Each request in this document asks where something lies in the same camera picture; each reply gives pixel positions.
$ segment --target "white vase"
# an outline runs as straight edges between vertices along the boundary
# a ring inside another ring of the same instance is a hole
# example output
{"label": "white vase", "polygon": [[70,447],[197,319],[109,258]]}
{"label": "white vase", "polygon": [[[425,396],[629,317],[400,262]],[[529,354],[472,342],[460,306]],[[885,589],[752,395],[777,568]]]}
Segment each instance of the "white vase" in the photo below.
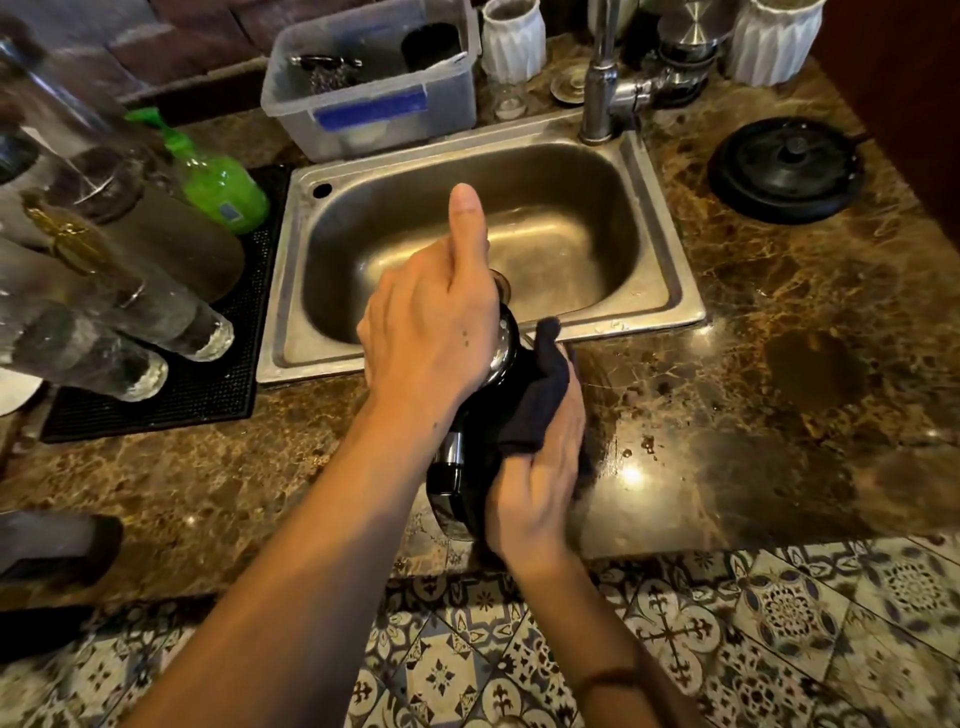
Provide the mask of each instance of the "white vase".
{"label": "white vase", "polygon": [[[510,17],[521,8],[522,14]],[[481,65],[499,84],[530,81],[546,63],[546,26],[540,0],[490,0],[483,7]]]}
{"label": "white vase", "polygon": [[760,0],[745,3],[733,28],[731,77],[742,84],[773,85],[796,76],[820,32],[826,2],[796,10],[768,8]]}

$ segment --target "black towel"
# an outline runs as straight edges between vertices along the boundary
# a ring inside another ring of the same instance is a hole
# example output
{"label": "black towel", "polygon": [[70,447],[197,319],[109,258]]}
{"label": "black towel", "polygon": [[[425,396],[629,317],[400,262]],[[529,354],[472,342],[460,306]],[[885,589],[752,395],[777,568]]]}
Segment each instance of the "black towel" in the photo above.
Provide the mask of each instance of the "black towel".
{"label": "black towel", "polygon": [[528,386],[514,416],[500,429],[496,445],[504,457],[539,452],[547,426],[557,414],[570,382],[570,370],[564,355],[557,349],[560,321],[541,319],[537,323],[534,359],[540,377]]}

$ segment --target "blue label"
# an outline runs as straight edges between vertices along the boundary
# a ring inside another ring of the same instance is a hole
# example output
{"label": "blue label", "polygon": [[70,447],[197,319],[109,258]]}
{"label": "blue label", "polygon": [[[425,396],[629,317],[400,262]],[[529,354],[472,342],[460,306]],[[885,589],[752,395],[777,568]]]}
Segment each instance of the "blue label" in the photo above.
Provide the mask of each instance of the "blue label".
{"label": "blue label", "polygon": [[217,209],[220,210],[220,214],[223,215],[224,220],[229,223],[235,223],[237,220],[243,220],[243,215],[240,214],[240,210],[230,203],[220,203]]}
{"label": "blue label", "polygon": [[389,121],[421,111],[426,111],[426,91],[422,87],[359,104],[317,110],[313,112],[313,118],[327,132],[342,132],[344,129],[375,121]]}

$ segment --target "plastic storage bin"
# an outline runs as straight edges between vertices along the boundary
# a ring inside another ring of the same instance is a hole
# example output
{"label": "plastic storage bin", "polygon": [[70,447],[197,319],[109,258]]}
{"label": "plastic storage bin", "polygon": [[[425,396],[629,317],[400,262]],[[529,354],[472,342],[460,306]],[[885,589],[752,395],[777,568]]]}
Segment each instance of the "plastic storage bin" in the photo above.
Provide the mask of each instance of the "plastic storage bin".
{"label": "plastic storage bin", "polygon": [[[400,43],[410,31],[437,22],[457,27],[466,53],[409,73]],[[260,106],[312,161],[361,157],[473,127],[472,69],[479,53],[469,0],[383,0],[277,36]],[[289,62],[310,54],[360,59],[365,83],[314,95],[308,74]]]}

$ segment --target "hand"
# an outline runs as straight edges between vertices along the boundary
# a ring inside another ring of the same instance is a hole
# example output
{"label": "hand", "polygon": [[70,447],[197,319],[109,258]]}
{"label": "hand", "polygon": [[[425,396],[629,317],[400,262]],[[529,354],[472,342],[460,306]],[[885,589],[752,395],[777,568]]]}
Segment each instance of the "hand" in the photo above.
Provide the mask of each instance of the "hand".
{"label": "hand", "polygon": [[450,193],[449,223],[449,236],[383,274],[357,335],[372,399],[452,418],[490,369],[499,302],[487,221],[468,184]]}
{"label": "hand", "polygon": [[580,381],[569,359],[566,363],[570,382],[546,430],[543,449],[504,458],[487,498],[487,543],[521,581],[551,570],[570,555],[566,512],[587,415]]}

